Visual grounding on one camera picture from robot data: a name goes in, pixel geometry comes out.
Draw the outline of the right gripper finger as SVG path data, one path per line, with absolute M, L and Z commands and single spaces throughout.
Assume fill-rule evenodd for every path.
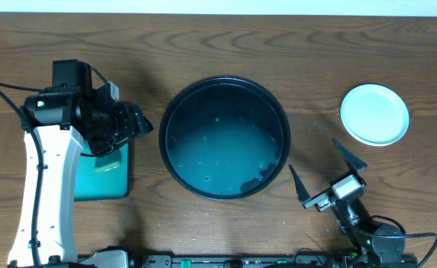
M 361 173 L 367 168 L 367 164 L 363 160 L 359 159 L 353 153 L 345 149 L 345 147 L 336 138 L 333 138 L 332 141 L 342 160 L 350 170 L 355 173 Z
M 310 201 L 310 195 L 307 192 L 304 184 L 302 183 L 301 179 L 299 178 L 299 175 L 296 173 L 296 170 L 292 165 L 289 165 L 290 172 L 293 176 L 293 180 L 296 187 L 296 193 L 298 200 L 301 204 L 306 204 Z

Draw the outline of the green yellow sponge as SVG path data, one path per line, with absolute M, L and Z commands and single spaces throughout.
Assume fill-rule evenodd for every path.
M 121 165 L 121 160 L 121 152 L 118 150 L 103 157 L 97 157 L 95 159 L 95 171 L 97 173 L 101 173 L 111 169 L 115 169 Z

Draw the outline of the mint green plate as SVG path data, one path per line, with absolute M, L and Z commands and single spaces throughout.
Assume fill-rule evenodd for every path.
M 363 84 L 349 91 L 342 100 L 340 117 L 353 138 L 375 147 L 394 144 L 409 128 L 409 110 L 403 99 L 378 84 Z

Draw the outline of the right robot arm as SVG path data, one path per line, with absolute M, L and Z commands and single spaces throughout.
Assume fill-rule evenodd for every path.
M 397 221 L 379 215 L 371 216 L 360 198 L 366 187 L 360 176 L 367 164 L 333 140 L 348 171 L 330 183 L 330 187 L 312 197 L 290 167 L 296 193 L 303 208 L 332 210 L 340 231 L 351 241 L 352 249 L 335 255 L 314 255 L 309 267 L 400 267 L 407 264 L 403 257 L 406 231 Z

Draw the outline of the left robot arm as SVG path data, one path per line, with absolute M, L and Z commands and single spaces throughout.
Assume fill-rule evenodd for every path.
M 153 130 L 118 90 L 46 89 L 25 100 L 27 171 L 9 267 L 77 263 L 74 202 L 125 197 L 130 190 L 129 143 Z

